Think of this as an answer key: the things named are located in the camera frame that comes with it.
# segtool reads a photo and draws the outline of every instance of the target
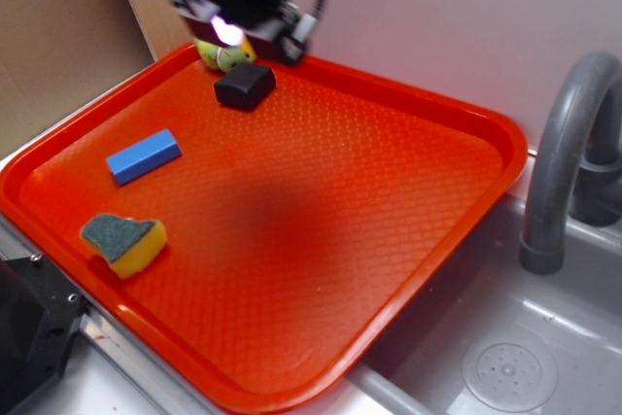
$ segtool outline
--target blue rectangular block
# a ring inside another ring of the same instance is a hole
[[[169,130],[162,130],[106,159],[120,185],[182,155]]]

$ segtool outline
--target sink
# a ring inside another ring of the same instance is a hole
[[[569,221],[564,267],[535,275],[524,210],[503,198],[367,352],[386,383],[373,397],[403,394],[411,414],[622,413],[621,241]]]

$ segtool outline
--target yellow sponge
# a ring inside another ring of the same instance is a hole
[[[122,279],[145,269],[166,245],[166,229],[162,222],[137,222],[112,214],[96,216],[83,227],[80,235]]]

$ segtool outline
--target sink drain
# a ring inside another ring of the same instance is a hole
[[[463,360],[473,395],[503,412],[526,412],[555,391],[557,368],[544,346],[530,337],[495,333],[476,341]]]

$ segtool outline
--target white wall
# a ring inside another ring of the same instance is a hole
[[[591,50],[622,57],[622,0],[329,0],[311,52],[496,109],[536,147]]]

